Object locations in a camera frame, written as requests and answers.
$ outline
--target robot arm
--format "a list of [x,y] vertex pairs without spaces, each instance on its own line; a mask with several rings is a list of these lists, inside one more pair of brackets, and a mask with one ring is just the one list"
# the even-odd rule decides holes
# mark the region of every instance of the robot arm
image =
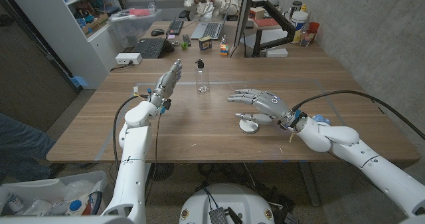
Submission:
[[[237,118],[259,124],[277,120],[282,128],[297,134],[312,150],[332,151],[359,168],[408,218],[425,211],[425,186],[373,151],[354,129],[331,127],[323,118],[316,121],[299,110],[293,112],[284,101],[268,91],[235,90],[235,93],[227,99],[229,102],[252,104],[262,112],[254,115],[237,113]],[[269,118],[267,122],[264,122],[265,117]]]
[[171,105],[168,98],[181,77],[181,68],[177,60],[159,78],[149,98],[126,113],[119,134],[123,154],[114,196],[102,215],[120,215],[134,223],[146,223],[144,177],[146,153],[152,143],[150,120]]

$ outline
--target rubik's cube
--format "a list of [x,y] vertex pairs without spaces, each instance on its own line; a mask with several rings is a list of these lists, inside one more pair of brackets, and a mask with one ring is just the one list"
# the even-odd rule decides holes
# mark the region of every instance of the rubik's cube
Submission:
[[228,45],[220,45],[220,55],[228,55]]

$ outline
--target red cup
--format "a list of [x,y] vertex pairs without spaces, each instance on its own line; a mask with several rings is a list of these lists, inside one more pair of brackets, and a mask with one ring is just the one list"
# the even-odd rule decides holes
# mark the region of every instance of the red cup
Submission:
[[[320,26],[320,24],[319,23],[317,23],[317,22],[310,22],[309,24],[308,24],[308,29],[310,30],[310,31],[315,31],[316,32],[316,34],[317,34],[317,30],[319,29],[319,26]],[[314,35],[314,37],[312,38],[312,40],[311,40],[311,42],[310,43],[312,43],[313,41],[314,41],[314,39],[316,38],[316,35]]]

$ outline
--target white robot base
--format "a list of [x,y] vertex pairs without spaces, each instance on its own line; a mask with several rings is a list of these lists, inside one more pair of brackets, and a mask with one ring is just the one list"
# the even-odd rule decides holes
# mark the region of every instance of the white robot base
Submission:
[[248,120],[240,120],[239,128],[244,134],[255,134],[260,129],[257,123]]
[[[243,223],[274,223],[270,206],[264,198],[256,192],[242,185],[234,183],[213,184],[206,189],[217,202],[218,207],[230,207]],[[180,212],[180,224],[211,223],[209,212],[216,209],[213,199],[201,189],[193,194],[183,205]],[[226,215],[227,223],[233,223],[230,216]]]

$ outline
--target black stand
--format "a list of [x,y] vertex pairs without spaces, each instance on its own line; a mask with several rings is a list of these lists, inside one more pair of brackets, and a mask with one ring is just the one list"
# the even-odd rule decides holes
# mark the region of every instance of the black stand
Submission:
[[264,49],[269,49],[279,45],[288,44],[293,41],[295,35],[295,27],[288,21],[286,18],[271,4],[270,1],[259,1],[253,4],[253,7],[263,7],[273,19],[278,22],[283,31],[288,32],[285,38],[278,39],[275,41],[270,41],[264,44],[261,44],[262,29],[257,29],[257,34],[255,38],[254,50],[252,51],[252,57],[258,57],[260,51]]

